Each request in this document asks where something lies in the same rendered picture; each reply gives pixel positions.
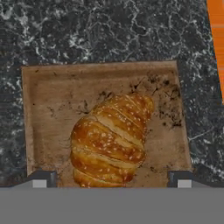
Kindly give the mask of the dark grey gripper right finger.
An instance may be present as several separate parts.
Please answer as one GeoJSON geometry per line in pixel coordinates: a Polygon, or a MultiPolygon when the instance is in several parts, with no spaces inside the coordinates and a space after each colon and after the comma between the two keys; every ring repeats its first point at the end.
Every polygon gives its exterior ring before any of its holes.
{"type": "Polygon", "coordinates": [[[169,171],[168,172],[168,186],[178,187],[178,182],[180,180],[190,180],[193,187],[210,187],[210,185],[205,181],[197,178],[190,171],[169,171]]]}

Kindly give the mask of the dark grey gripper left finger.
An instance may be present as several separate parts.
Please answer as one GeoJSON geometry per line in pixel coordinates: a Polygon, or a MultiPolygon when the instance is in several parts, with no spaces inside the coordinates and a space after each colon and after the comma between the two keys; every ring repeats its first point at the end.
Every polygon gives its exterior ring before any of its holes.
{"type": "Polygon", "coordinates": [[[57,186],[57,172],[38,170],[30,174],[26,180],[17,187],[51,188],[57,186]]]}

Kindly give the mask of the brown wooden cutting board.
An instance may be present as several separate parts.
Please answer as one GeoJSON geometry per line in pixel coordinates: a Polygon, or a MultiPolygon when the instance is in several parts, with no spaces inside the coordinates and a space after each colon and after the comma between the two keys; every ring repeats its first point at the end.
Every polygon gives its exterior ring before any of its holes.
{"type": "Polygon", "coordinates": [[[78,187],[71,133],[91,109],[115,96],[144,94],[154,102],[146,157],[124,187],[165,187],[169,171],[192,168],[174,61],[26,66],[22,70],[27,171],[56,171],[60,187],[78,187]]]}

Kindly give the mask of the golden brown seeded croissant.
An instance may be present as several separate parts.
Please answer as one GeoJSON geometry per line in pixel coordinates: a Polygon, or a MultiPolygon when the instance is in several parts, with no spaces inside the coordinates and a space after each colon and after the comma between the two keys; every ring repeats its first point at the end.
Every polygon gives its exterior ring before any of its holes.
{"type": "Polygon", "coordinates": [[[124,187],[146,157],[147,124],[154,102],[145,94],[115,95],[73,126],[71,163],[81,187],[124,187]]]}

